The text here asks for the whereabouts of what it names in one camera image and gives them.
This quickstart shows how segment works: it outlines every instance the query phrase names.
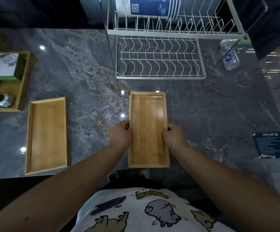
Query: dish rack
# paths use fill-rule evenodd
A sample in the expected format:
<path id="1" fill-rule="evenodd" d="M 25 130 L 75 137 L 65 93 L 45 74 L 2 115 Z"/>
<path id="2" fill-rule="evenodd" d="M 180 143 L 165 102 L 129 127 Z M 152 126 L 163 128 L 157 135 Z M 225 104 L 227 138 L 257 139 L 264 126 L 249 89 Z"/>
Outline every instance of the dish rack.
<path id="1" fill-rule="evenodd" d="M 122 17 L 108 0 L 107 35 L 116 35 L 113 66 L 120 79 L 204 79 L 206 72 L 198 39 L 242 39 L 245 31 L 232 0 L 212 10 L 185 8 L 175 18 Z M 220 15 L 228 8 L 230 17 Z"/>

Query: bamboo tray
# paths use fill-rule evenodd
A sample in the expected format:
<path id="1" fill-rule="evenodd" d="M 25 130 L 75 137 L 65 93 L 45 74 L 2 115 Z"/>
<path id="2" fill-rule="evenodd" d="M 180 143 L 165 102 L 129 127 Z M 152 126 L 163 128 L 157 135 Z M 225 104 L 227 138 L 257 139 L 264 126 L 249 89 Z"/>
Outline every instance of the bamboo tray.
<path id="1" fill-rule="evenodd" d="M 167 128 L 166 94 L 131 92 L 129 120 L 133 143 L 128 151 L 128 167 L 170 167 L 169 149 L 162 136 Z"/>
<path id="2" fill-rule="evenodd" d="M 66 98 L 30 102 L 25 175 L 66 166 Z"/>
<path id="3" fill-rule="evenodd" d="M 0 108 L 0 112 L 19 112 L 25 107 L 26 88 L 30 76 L 30 71 L 36 63 L 33 53 L 30 52 L 12 52 L 18 53 L 26 59 L 24 74 L 21 81 L 0 81 L 0 93 L 10 93 L 15 96 L 14 104 L 8 108 Z"/>

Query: qr code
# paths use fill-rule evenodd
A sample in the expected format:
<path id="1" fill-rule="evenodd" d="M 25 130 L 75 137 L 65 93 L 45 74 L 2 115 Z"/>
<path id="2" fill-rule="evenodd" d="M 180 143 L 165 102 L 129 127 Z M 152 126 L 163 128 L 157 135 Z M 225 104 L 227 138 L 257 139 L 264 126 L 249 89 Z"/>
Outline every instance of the qr code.
<path id="1" fill-rule="evenodd" d="M 139 12 L 139 4 L 132 4 L 133 12 Z"/>

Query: plastic bottle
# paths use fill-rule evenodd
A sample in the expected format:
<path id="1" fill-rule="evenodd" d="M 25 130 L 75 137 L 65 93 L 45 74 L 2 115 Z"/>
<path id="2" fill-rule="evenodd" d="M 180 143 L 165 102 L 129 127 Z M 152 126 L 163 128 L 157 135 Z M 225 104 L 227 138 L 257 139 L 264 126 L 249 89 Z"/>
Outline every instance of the plastic bottle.
<path id="1" fill-rule="evenodd" d="M 231 48 L 231 42 L 229 40 L 222 40 L 220 43 L 220 54 L 224 56 L 227 51 Z M 223 63 L 225 65 L 226 70 L 230 71 L 232 69 L 237 68 L 240 65 L 239 58 L 236 52 L 232 49 L 224 58 Z"/>

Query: gray marble surface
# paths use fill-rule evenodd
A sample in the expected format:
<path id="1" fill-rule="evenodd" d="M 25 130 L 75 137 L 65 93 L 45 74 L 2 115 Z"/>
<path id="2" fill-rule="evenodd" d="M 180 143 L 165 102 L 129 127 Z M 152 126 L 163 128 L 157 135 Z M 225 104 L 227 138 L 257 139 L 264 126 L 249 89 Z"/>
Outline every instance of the gray marble surface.
<path id="1" fill-rule="evenodd" d="M 220 162 L 258 163 L 252 135 L 280 131 L 280 115 L 255 54 L 241 54 L 236 70 L 226 71 L 220 64 L 210 72 L 220 57 L 219 41 L 200 41 L 207 73 L 204 80 L 117 80 L 105 31 L 3 31 L 13 42 L 13 50 L 31 51 L 38 60 L 31 72 L 28 100 L 66 97 L 71 164 L 107 145 L 108 130 L 128 118 L 130 91 L 165 92 L 168 122 L 181 125 L 191 145 Z M 23 112 L 0 113 L 0 178 L 24 175 L 21 148 L 26 147 L 27 118 L 28 106 Z M 125 153 L 116 169 L 127 165 Z M 171 168 L 153 171 L 157 175 L 180 173 L 182 179 L 187 176 L 174 158 Z"/>

